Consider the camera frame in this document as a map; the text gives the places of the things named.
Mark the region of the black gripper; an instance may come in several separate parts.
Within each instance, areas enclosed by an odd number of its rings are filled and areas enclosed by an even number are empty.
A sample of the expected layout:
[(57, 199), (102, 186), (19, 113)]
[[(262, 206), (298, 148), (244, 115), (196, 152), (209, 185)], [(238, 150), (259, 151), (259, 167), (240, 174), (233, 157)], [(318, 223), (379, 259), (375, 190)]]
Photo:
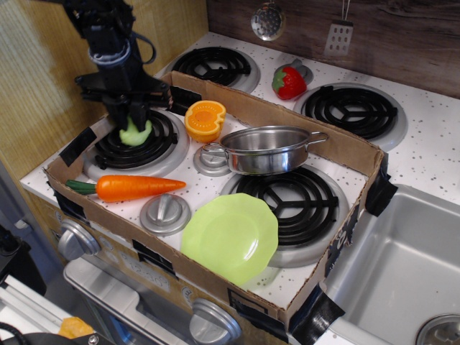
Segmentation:
[(169, 85), (146, 73), (138, 47), (124, 46), (110, 55), (88, 54), (98, 71), (76, 77), (75, 83), (81, 87), (82, 97), (103, 101), (119, 129), (128, 128), (126, 104), (131, 103), (130, 117), (139, 132), (147, 127), (150, 106), (171, 105)]

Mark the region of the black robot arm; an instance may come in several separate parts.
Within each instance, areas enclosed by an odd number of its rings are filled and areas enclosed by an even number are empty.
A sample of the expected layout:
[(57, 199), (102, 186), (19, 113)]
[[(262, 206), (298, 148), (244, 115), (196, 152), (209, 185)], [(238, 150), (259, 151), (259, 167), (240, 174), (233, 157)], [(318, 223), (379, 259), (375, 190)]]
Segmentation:
[(167, 108), (170, 87), (144, 66), (155, 61), (153, 43), (133, 30), (133, 7), (125, 1), (58, 1), (82, 39), (98, 71), (75, 78), (85, 100), (104, 104), (119, 129), (147, 126), (150, 108)]

